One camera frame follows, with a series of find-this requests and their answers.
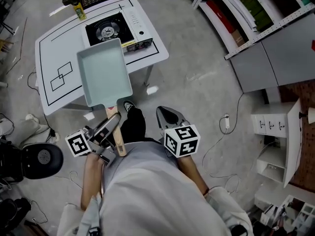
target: fiducial marker cube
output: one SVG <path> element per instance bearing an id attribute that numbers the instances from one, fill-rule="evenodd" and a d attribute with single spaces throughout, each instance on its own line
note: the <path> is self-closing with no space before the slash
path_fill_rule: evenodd
<path id="1" fill-rule="evenodd" d="M 164 131 L 164 146 L 177 158 L 197 153 L 200 135 L 195 125 Z"/>

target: black pants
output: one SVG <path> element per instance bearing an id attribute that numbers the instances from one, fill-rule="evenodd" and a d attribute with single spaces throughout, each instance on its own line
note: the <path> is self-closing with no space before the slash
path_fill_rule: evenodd
<path id="1" fill-rule="evenodd" d="M 131 108 L 129 110 L 127 120 L 124 121 L 121 127 L 121 132 L 125 144 L 143 141 L 158 143 L 152 138 L 144 137 L 146 134 L 146 122 L 142 111 L 138 108 Z M 115 145 L 113 135 L 108 136 L 107 139 Z"/>

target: gray cabinet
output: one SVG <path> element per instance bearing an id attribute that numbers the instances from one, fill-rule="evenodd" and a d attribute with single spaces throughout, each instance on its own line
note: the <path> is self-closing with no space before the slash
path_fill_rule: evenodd
<path id="1" fill-rule="evenodd" d="M 243 92 L 278 86 L 261 42 L 234 56 L 231 62 Z"/>
<path id="2" fill-rule="evenodd" d="M 264 39 L 279 86 L 315 78 L 315 15 L 311 14 Z"/>
<path id="3" fill-rule="evenodd" d="M 315 79 L 313 41 L 315 15 L 310 14 L 232 57 L 243 91 Z"/>

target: person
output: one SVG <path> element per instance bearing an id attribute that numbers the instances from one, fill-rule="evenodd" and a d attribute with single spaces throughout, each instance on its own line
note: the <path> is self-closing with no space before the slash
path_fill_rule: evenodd
<path id="1" fill-rule="evenodd" d="M 67 205 L 57 235 L 252 235 L 248 216 L 228 192 L 209 190 L 191 156 L 167 157 L 163 145 L 145 137 L 141 110 L 130 101 L 124 107 L 127 156 L 104 171 L 97 154 L 87 156 L 81 196 L 85 212 L 80 217 L 77 208 Z"/>

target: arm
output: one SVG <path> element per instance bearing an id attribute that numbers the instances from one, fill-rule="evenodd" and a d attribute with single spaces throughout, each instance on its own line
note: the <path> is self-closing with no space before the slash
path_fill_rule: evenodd
<path id="1" fill-rule="evenodd" d="M 83 188 L 81 195 L 81 209 L 86 210 L 92 196 L 101 193 L 101 181 L 104 161 L 99 155 L 90 153 L 87 156 L 83 176 Z"/>
<path id="2" fill-rule="evenodd" d="M 181 172 L 189 177 L 198 187 L 203 196 L 208 194 L 209 188 L 202 179 L 191 156 L 184 156 L 177 159 Z"/>

